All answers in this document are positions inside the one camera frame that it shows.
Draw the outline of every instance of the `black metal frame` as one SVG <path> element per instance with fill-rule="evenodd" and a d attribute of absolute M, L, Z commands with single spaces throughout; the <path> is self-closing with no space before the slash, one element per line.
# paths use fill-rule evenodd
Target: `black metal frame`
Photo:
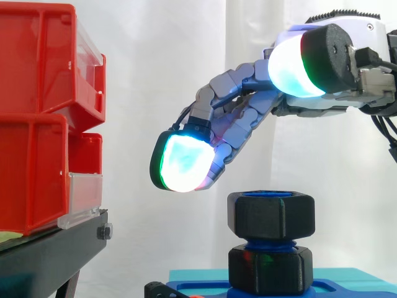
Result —
<path fill-rule="evenodd" d="M 72 298 L 80 269 L 106 246 L 107 211 L 68 230 L 54 228 L 0 244 L 0 297 Z"/>

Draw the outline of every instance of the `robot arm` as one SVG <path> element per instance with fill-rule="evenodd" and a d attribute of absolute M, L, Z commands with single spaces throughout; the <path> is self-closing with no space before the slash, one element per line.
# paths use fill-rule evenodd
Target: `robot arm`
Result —
<path fill-rule="evenodd" d="M 270 112 L 321 117 L 352 106 L 373 115 L 392 138 L 377 116 L 388 121 L 397 114 L 390 73 L 397 70 L 390 63 L 397 36 L 387 35 L 379 18 L 357 11 L 312 17 L 280 33 L 264 59 L 213 78 L 160 135 L 150 164 L 152 182 L 179 192 L 208 189 Z"/>

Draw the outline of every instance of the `black hexagonal nut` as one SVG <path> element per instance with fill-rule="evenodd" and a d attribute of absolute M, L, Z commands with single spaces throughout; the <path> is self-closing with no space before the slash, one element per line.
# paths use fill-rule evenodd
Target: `black hexagonal nut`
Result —
<path fill-rule="evenodd" d="M 314 199 L 299 192 L 234 192 L 228 196 L 228 225 L 244 239 L 308 237 L 316 229 Z"/>
<path fill-rule="evenodd" d="M 229 252 L 229 282 L 232 287 L 258 296 L 302 295 L 313 283 L 313 259 L 308 248 L 294 252 L 245 249 Z"/>

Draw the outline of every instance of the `white backdrop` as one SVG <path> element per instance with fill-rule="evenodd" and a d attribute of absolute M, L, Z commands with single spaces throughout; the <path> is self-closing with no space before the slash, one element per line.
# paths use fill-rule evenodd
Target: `white backdrop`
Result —
<path fill-rule="evenodd" d="M 104 198 L 114 237 L 80 275 L 76 297 L 142 297 L 170 269 L 226 268 L 243 241 L 226 224 L 233 191 L 288 189 L 316 199 L 317 232 L 299 244 L 315 266 L 353 266 L 397 282 L 397 166 L 369 117 L 270 116 L 209 191 L 157 190 L 148 174 L 156 139 L 198 88 L 261 57 L 277 32 L 332 9 L 381 13 L 397 29 L 397 2 L 368 0 L 70 0 L 107 56 Z"/>

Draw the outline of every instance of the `red storage bin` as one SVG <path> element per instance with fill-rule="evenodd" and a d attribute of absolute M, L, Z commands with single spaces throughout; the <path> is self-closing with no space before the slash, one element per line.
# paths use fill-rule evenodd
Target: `red storage bin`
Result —
<path fill-rule="evenodd" d="M 0 232 L 69 228 L 99 214 L 101 135 L 68 135 L 62 115 L 0 114 L 0 137 Z"/>
<path fill-rule="evenodd" d="M 0 113 L 57 113 L 71 132 L 105 121 L 106 60 L 69 4 L 0 2 Z"/>
<path fill-rule="evenodd" d="M 23 233 L 68 213 L 62 115 L 0 114 L 0 231 Z"/>

